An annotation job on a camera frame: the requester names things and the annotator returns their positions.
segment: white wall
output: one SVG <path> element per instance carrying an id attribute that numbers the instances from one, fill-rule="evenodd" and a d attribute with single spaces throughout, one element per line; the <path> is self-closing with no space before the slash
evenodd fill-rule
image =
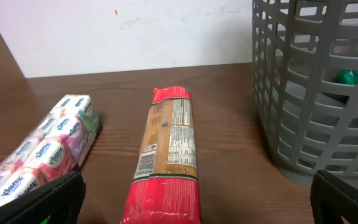
<path id="1" fill-rule="evenodd" d="M 252 0 L 0 0 L 26 77 L 251 62 L 251 27 Z"/>

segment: plastic wrapper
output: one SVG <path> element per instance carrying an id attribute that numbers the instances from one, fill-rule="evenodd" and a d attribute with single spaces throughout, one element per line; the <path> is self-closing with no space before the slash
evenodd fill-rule
<path id="1" fill-rule="evenodd" d="M 0 206 L 78 170 L 100 130 L 91 98 L 65 95 L 0 163 Z"/>
<path id="2" fill-rule="evenodd" d="M 180 86 L 154 89 L 122 224 L 201 223 L 190 100 Z"/>

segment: green object in basket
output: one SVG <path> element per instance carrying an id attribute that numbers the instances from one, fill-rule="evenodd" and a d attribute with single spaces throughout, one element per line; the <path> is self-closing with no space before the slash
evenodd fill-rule
<path id="1" fill-rule="evenodd" d="M 358 83 L 358 71 L 343 70 L 338 74 L 335 81 L 347 85 L 356 85 Z"/>

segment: gray basket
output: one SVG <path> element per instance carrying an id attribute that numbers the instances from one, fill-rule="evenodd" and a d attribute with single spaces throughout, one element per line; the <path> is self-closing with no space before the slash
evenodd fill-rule
<path id="1" fill-rule="evenodd" d="M 254 0 L 254 97 L 270 152 L 292 181 L 325 169 L 358 187 L 358 0 Z"/>

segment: brown table surface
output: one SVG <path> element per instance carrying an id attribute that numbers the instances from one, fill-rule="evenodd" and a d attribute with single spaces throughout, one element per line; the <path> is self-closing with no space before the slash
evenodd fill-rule
<path id="1" fill-rule="evenodd" d="M 78 223 L 119 223 L 154 87 L 193 92 L 203 223 L 313 223 L 310 189 L 269 160 L 250 64 L 30 78 L 0 90 L 0 162 L 66 93 L 91 95 L 103 130 L 82 168 Z"/>

